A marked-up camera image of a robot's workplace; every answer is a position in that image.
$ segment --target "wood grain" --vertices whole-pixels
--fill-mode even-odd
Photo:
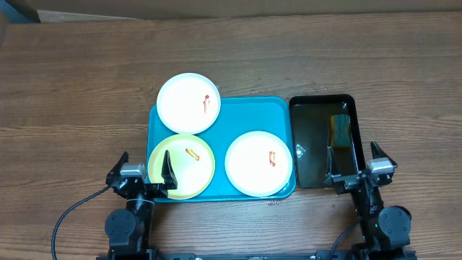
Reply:
[[[462,13],[357,14],[9,25],[0,50],[0,258],[49,259],[53,227],[104,186],[124,150],[145,161],[162,84],[198,72],[223,97],[349,93],[370,140],[399,168],[381,189],[413,214],[420,259],[462,259]],[[63,222],[60,259],[108,249],[108,192]],[[299,253],[330,248],[349,196],[297,189],[267,201],[156,206],[164,252]],[[341,247],[359,241],[357,231]]]

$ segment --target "wooden table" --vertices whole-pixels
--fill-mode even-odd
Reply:
[[[0,257],[50,259],[58,217],[96,192],[124,150],[144,162],[162,84],[198,72],[223,97],[349,93],[359,125],[399,163],[386,205],[413,214],[420,259],[462,259],[462,13],[8,25],[0,49]],[[61,225],[59,259],[107,252],[107,192]],[[157,205],[164,252],[327,249],[355,218],[348,195]],[[359,242],[357,230],[342,248]]]

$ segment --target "yellow plate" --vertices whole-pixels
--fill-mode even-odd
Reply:
[[[149,157],[151,183],[164,183],[160,175],[165,150],[170,153],[172,169],[178,181],[176,190],[168,191],[169,199],[190,199],[210,184],[215,172],[215,157],[204,140],[190,134],[176,134],[160,142]]]

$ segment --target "blue tray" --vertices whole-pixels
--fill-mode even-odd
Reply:
[[[289,106],[280,97],[222,98],[217,120],[206,131],[197,134],[212,149],[215,156],[215,174],[209,186],[191,199],[155,199],[156,202],[223,202],[254,199],[283,199],[295,189],[295,167],[287,185],[267,197],[252,197],[238,191],[225,172],[225,155],[231,143],[249,131],[267,131],[279,137],[293,152]],[[152,150],[165,138],[174,135],[160,120],[156,105],[149,114],[147,134],[147,164]]]

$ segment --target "plate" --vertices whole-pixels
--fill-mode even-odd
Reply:
[[[169,79],[157,96],[160,120],[179,134],[197,134],[217,120],[221,100],[210,79],[183,73]]]
[[[172,169],[178,181],[176,190],[168,191],[169,199],[189,199],[200,194],[212,181],[215,158],[204,140],[190,134],[176,134],[164,139],[149,157],[151,183],[164,183],[160,175],[165,150],[170,153]]]
[[[270,196],[281,190],[290,179],[292,167],[287,145],[265,131],[239,136],[225,157],[230,182],[249,196]]]

